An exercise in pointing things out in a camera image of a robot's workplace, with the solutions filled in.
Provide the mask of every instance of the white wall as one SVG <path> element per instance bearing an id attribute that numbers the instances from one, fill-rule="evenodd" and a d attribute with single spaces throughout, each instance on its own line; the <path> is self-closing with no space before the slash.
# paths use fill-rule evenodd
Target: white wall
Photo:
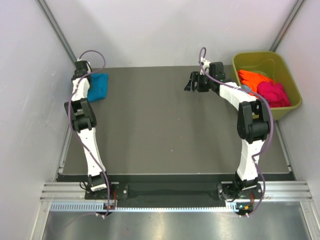
<path id="1" fill-rule="evenodd" d="M 35 0 L 0 7 L 0 238 L 26 240 L 61 153 L 74 67 Z"/>
<path id="2" fill-rule="evenodd" d="M 269 50 L 296 0 L 46 0 L 76 56 L 96 49 L 108 67 L 230 64 Z M 94 67 L 98 56 L 88 56 Z"/>
<path id="3" fill-rule="evenodd" d="M 307 180 L 320 212 L 320 1 L 308 0 L 277 52 L 283 56 L 302 95 L 302 105 L 280 121 L 293 165 Z"/>

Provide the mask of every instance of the gray table surface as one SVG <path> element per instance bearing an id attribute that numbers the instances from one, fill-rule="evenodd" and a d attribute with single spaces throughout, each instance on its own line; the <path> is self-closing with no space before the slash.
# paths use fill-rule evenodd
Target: gray table surface
<path id="1" fill-rule="evenodd" d="M 298 202 L 263 202 L 250 218 L 233 212 L 114 212 L 105 220 L 81 215 L 50 212 L 42 239 L 311 240 Z"/>
<path id="2" fill-rule="evenodd" d="M 96 141 L 109 174 L 230 174 L 240 163 L 237 110 L 214 92 L 184 87 L 197 66 L 106 68 L 107 97 L 93 102 Z M 288 173 L 277 133 L 263 173 Z M 72 137 L 64 175 L 87 174 Z"/>

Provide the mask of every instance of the cable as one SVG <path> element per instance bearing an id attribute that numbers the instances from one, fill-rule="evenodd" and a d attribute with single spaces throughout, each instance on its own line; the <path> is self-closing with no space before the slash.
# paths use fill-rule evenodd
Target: cable
<path id="1" fill-rule="evenodd" d="M 250 193 L 250 204 L 251 204 L 251 206 L 253 206 L 254 203 L 255 203 L 255 196 L 254 196 L 254 194 L 251 192 L 251 193 Z"/>
<path id="2" fill-rule="evenodd" d="M 237 193 L 236 193 L 236 192 L 233 193 L 233 198 L 232 198 L 230 201 L 227 200 L 227 199 L 224 197 L 223 194 L 221 194 L 221 198 L 222 198 L 224 201 L 226 201 L 227 203 L 233 203 L 233 202 L 236 200 L 236 198 L 237 198 Z"/>
<path id="3" fill-rule="evenodd" d="M 207 49 L 206 49 L 205 47 L 202 47 L 202 48 L 200 49 L 200 52 L 199 52 L 198 63 L 199 63 L 199 65 L 200 65 L 200 68 L 201 68 L 201 70 L 203 71 L 203 73 L 204 73 L 210 80 L 212 80 L 212 81 L 214 81 L 214 82 L 216 82 L 216 83 L 218 83 L 218 84 L 227 86 L 227 87 L 229 87 L 229 88 L 237 89 L 237 90 L 242 91 L 242 92 L 245 92 L 245 93 L 247 93 L 247 94 L 253 94 L 253 95 L 255 95 L 256 97 L 260 98 L 260 99 L 264 102 L 264 104 L 266 105 L 266 109 L 267 109 L 267 111 L 268 111 L 268 114 L 269 114 L 269 119 L 270 119 L 270 134 L 269 134 L 269 138 L 268 138 L 268 140 L 267 140 L 267 143 L 266 143 L 266 145 L 261 149 L 260 152 L 258 152 L 258 153 L 256 153 L 256 154 L 253 154 L 253 155 L 251 156 L 251 157 L 252 157 L 252 161 L 253 161 L 254 166 L 255 166 L 255 169 L 256 169 L 257 173 L 258 173 L 258 174 L 261 176 L 261 178 L 262 178 L 263 190 L 262 190 L 262 194 L 261 194 L 261 198 L 260 198 L 259 202 L 258 202 L 257 205 L 255 206 L 255 208 L 252 210 L 252 212 L 248 214 L 248 217 L 249 217 L 249 216 L 251 216 L 251 215 L 259 208 L 262 200 L 264 199 L 265 193 L 266 193 L 266 180 L 265 180 L 264 175 L 263 175 L 262 172 L 260 171 L 260 168 L 259 168 L 259 166 L 258 166 L 258 164 L 257 164 L 257 162 L 256 162 L 255 157 L 263 154 L 263 153 L 269 148 L 269 146 L 270 146 L 270 144 L 271 144 L 272 137 L 273 137 L 273 135 L 274 135 L 274 120 L 273 120 L 273 115 L 272 115 L 272 112 L 271 112 L 271 108 L 270 108 L 270 106 L 269 106 L 269 103 L 268 103 L 267 100 L 266 100 L 263 96 L 261 96 L 260 94 L 258 94 L 258 93 L 256 93 L 256 92 L 253 92 L 253 91 L 247 91 L 247 90 L 245 90 L 245 89 L 243 89 L 243 88 L 241 88 L 241 87 L 232 87 L 232 86 L 230 86 L 230 85 L 228 85 L 228 84 L 225 84 L 225 83 L 223 83 L 223 82 L 221 82 L 221 81 L 213 78 L 212 76 L 210 76 L 210 75 L 205 71 L 204 67 L 203 67 L 202 64 L 201 64 L 201 57 L 202 57 L 202 52 L 203 52 L 203 51 L 204 51 L 203 58 L 205 58 L 205 56 L 206 56 Z"/>
<path id="4" fill-rule="evenodd" d="M 79 186 L 81 189 L 85 190 L 86 192 L 88 191 L 88 189 L 87 189 L 88 185 L 86 185 L 86 183 L 84 181 L 79 182 Z"/>
<path id="5" fill-rule="evenodd" d="M 59 231 L 54 230 L 54 226 L 53 226 L 53 220 L 50 221 L 49 223 L 49 227 L 50 227 L 50 231 L 53 233 L 53 235 L 59 235 L 61 234 L 61 232 L 63 230 L 65 230 L 67 227 L 69 227 L 71 224 L 73 224 L 74 222 L 76 222 L 77 220 L 83 218 L 84 216 L 89 216 L 89 215 L 96 215 L 96 213 L 94 212 L 87 212 L 85 214 L 82 214 L 78 217 L 76 217 L 75 219 L 71 220 L 68 224 L 66 224 L 62 229 L 60 229 Z"/>

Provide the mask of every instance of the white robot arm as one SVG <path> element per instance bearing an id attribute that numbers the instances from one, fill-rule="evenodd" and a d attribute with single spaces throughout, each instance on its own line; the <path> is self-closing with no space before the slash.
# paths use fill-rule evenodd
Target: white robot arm
<path id="1" fill-rule="evenodd" d="M 91 72 L 91 67 L 89 62 L 81 59 L 78 59 L 75 62 L 75 66 L 76 70 L 71 79 L 73 84 L 72 92 L 75 92 L 75 94 L 71 98 L 70 118 L 72 128 L 79 136 L 85 153 L 88 166 L 88 186 L 91 191 L 95 192 L 106 189 L 107 184 L 102 172 L 102 170 L 106 172 L 106 169 L 101 161 L 96 141 L 97 120 L 90 103 L 88 102 L 88 90 L 91 86 L 91 76 L 82 78 L 82 76 Z M 67 114 L 68 104 L 68 102 L 64 104 Z"/>
<path id="2" fill-rule="evenodd" d="M 242 141 L 242 150 L 240 164 L 235 173 L 233 184 L 238 193 L 254 189 L 258 184 L 255 163 L 258 164 L 259 156 L 255 157 L 254 163 L 252 155 L 261 151 L 270 131 L 267 107 L 263 101 L 238 90 L 239 87 L 235 82 L 226 79 L 222 62 L 211 63 L 202 57 L 201 64 L 210 76 L 225 85 L 210 80 L 201 70 L 200 72 L 194 71 L 191 73 L 189 82 L 184 90 L 200 93 L 212 90 L 238 110 L 237 131 Z"/>

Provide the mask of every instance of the blue towel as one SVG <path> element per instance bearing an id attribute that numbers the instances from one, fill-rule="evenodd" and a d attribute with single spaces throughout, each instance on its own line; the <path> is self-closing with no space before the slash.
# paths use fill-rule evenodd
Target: blue towel
<path id="1" fill-rule="evenodd" d="M 88 101 L 90 103 L 107 96 L 108 78 L 109 75 L 106 73 L 93 73 L 91 75 L 91 88 L 88 91 Z"/>

